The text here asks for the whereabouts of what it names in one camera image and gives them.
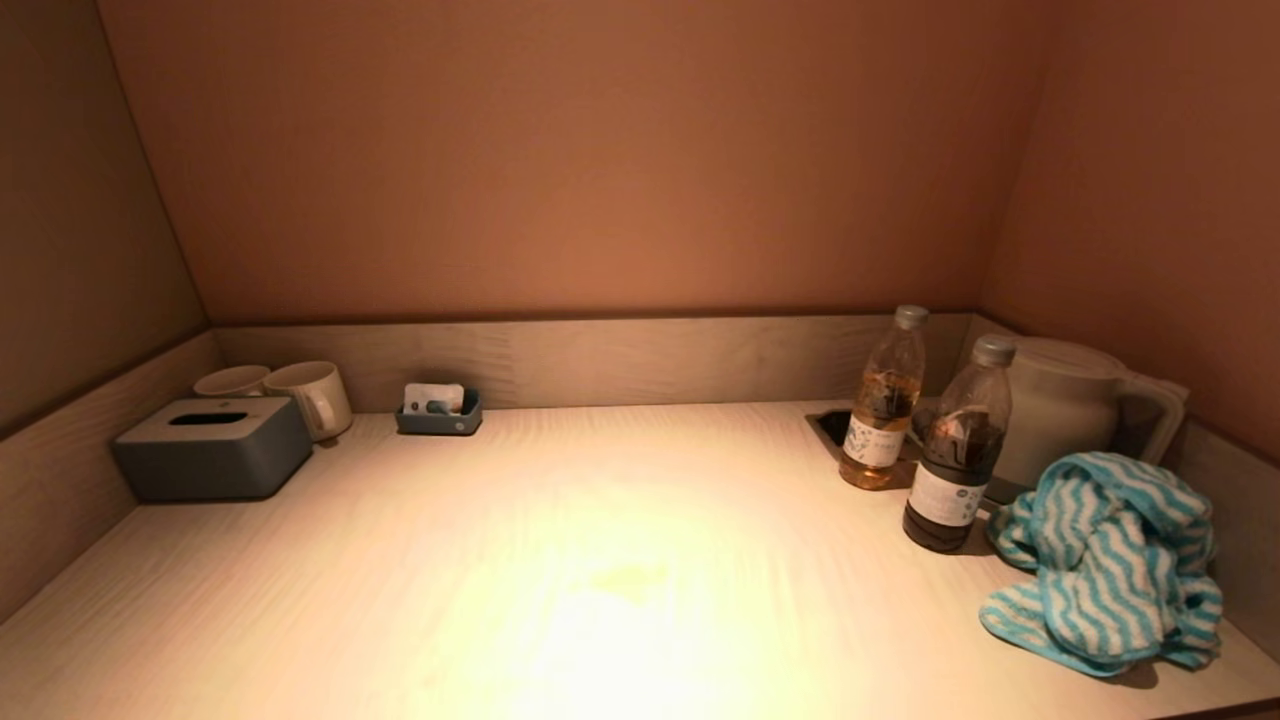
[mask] mug handle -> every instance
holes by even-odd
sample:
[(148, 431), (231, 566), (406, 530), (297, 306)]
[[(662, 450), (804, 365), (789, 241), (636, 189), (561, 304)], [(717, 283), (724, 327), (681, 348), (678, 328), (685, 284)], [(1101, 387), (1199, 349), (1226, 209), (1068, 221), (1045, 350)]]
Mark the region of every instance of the mug handle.
[(338, 429), (338, 415), (333, 411), (333, 405), (324, 396), (323, 392), (307, 391), (303, 393), (311, 409), (315, 410), (316, 416), (320, 418), (320, 432), (328, 433)]
[(1187, 388), (1133, 373), (1124, 379), (1120, 393), (1146, 397), (1164, 409), (1165, 413), (1156, 423), (1156, 429), (1151, 432), (1147, 447), (1142, 450), (1142, 457), (1139, 457), (1143, 462), (1160, 464), (1165, 451), (1169, 450), (1169, 443), (1174, 441), (1174, 433), (1183, 424), (1183, 416), (1187, 415), (1187, 396), (1189, 395)]

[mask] small tray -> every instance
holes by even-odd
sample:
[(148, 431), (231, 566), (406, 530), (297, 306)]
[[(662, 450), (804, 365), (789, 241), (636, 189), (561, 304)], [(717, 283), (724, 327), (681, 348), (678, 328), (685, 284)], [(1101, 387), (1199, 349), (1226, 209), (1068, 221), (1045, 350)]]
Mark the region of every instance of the small tray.
[(466, 388), (461, 415), (406, 415), (404, 406), (396, 410), (396, 425), (402, 436), (472, 436), (484, 420), (480, 392)]

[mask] white mug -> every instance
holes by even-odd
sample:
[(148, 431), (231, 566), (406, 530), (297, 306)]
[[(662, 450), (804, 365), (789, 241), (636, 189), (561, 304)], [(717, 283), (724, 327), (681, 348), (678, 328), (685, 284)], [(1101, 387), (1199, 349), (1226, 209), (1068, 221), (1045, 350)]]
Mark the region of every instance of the white mug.
[(262, 380), (271, 374), (266, 365), (237, 365), (196, 380), (200, 397), (260, 397), (266, 395)]
[(268, 395), (298, 401), (314, 442), (342, 434), (351, 427), (347, 388), (333, 363), (314, 360), (280, 368), (268, 375), (262, 384)]

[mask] electric kettle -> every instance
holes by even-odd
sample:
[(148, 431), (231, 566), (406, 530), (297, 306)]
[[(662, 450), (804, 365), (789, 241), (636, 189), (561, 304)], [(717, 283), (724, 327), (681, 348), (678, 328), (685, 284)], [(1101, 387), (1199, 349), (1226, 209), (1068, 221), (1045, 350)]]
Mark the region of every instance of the electric kettle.
[(1108, 450), (1126, 396), (1149, 401), (1160, 419), (1134, 455), (1160, 462), (1183, 421), (1187, 389), (1139, 375), (1115, 357), (1059, 340), (1011, 338), (1018, 355), (1009, 368), (1014, 411), (995, 475), (1034, 488), (1053, 461), (1073, 452)]

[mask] gray bottle cap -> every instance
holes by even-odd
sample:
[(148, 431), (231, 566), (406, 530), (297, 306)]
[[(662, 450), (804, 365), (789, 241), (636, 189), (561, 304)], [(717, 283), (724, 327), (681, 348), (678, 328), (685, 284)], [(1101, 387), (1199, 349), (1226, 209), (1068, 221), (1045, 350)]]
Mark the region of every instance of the gray bottle cap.
[(893, 322), (905, 331), (923, 327), (928, 319), (929, 311), (919, 305), (899, 305), (897, 311), (893, 313)]
[(1018, 347), (998, 334), (984, 334), (973, 345), (973, 361), (992, 368), (1007, 368)]

